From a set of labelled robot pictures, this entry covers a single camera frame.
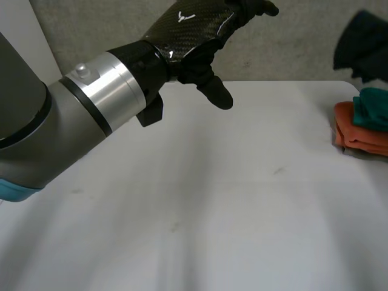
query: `table surface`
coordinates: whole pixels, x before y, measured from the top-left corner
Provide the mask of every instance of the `table surface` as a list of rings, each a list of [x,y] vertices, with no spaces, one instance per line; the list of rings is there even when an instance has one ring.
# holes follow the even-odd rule
[[[0,206],[7,291],[388,286],[388,164],[332,145],[345,82],[227,82],[232,110],[168,84],[26,202]]]

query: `teal cloth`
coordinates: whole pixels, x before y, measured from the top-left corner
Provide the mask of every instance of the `teal cloth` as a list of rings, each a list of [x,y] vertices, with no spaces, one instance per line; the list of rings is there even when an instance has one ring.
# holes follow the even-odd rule
[[[388,91],[365,88],[353,98],[353,124],[366,129],[388,132]]]

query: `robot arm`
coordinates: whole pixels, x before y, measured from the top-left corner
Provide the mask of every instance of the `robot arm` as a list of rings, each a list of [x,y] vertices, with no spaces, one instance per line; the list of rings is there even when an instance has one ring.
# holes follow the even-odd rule
[[[214,105],[231,108],[214,54],[264,13],[278,9],[265,0],[177,0],[142,40],[48,87],[0,34],[0,199],[27,199],[134,116],[144,127],[160,121],[158,92],[168,81],[196,84]]]

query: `gray wall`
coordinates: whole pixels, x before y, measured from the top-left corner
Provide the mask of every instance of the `gray wall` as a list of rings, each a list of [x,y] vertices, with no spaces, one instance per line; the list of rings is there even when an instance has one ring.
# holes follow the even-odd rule
[[[274,0],[281,13],[254,19],[218,53],[223,80],[345,80],[333,72],[338,38],[362,8],[388,19],[387,0]],[[174,0],[31,0],[63,73],[138,40]],[[352,81],[360,87],[359,81]]]
[[[43,82],[61,77],[28,1],[0,0],[0,32]]]

